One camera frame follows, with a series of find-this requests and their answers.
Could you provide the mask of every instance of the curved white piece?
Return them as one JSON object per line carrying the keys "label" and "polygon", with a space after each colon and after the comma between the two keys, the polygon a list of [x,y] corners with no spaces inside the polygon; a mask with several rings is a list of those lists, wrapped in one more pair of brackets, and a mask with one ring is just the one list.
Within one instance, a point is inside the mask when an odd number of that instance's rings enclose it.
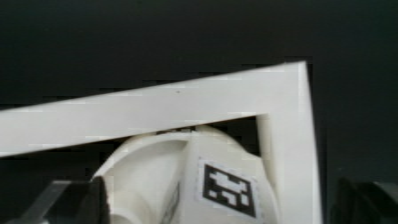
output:
{"label": "curved white piece", "polygon": [[[222,204],[212,200],[204,201],[197,188],[204,184],[199,167],[203,160],[212,160],[233,167],[254,178],[256,182],[244,187],[244,190],[245,192],[258,191],[258,194],[252,194],[258,202],[258,219],[247,218],[244,213],[240,214],[226,206],[222,210],[215,209],[215,206],[222,207]],[[105,179],[112,224],[164,223],[176,186],[180,212],[178,214],[172,212],[171,218],[174,221],[180,220],[180,224],[212,223],[215,220],[224,224],[231,222],[263,224],[265,220],[268,224],[279,223],[277,202],[261,159],[245,152],[228,135],[206,126],[199,126],[197,131],[190,133],[171,132],[133,137],[119,147],[94,176]],[[242,186],[235,182],[229,183],[231,186],[228,182],[226,179],[220,186],[240,192]],[[229,203],[236,204],[235,194],[226,191],[222,194]],[[249,205],[252,198],[242,197],[242,199]]]}

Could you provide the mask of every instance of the white frame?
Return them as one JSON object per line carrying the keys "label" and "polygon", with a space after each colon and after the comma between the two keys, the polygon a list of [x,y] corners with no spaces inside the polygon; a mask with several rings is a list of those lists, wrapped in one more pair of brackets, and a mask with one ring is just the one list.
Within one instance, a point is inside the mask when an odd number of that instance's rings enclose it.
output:
{"label": "white frame", "polygon": [[2,111],[0,156],[247,116],[258,116],[283,224],[320,224],[304,62]]}

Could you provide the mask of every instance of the dark wall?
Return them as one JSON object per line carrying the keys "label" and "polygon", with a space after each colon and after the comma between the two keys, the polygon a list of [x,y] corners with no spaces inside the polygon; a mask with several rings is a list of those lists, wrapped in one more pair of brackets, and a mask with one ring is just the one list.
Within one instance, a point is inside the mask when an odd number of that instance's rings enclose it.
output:
{"label": "dark wall", "polygon": [[0,109],[306,59],[325,213],[339,177],[398,182],[395,0],[0,2]]}

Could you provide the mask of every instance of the white object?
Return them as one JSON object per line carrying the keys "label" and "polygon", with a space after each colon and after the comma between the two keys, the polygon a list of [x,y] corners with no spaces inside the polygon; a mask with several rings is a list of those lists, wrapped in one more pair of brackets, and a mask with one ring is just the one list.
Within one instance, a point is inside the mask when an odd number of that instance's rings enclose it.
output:
{"label": "white object", "polygon": [[320,224],[306,63],[0,112],[2,156],[258,116],[283,224]]}
{"label": "white object", "polygon": [[277,224],[261,158],[206,126],[133,137],[96,176],[112,224]]}

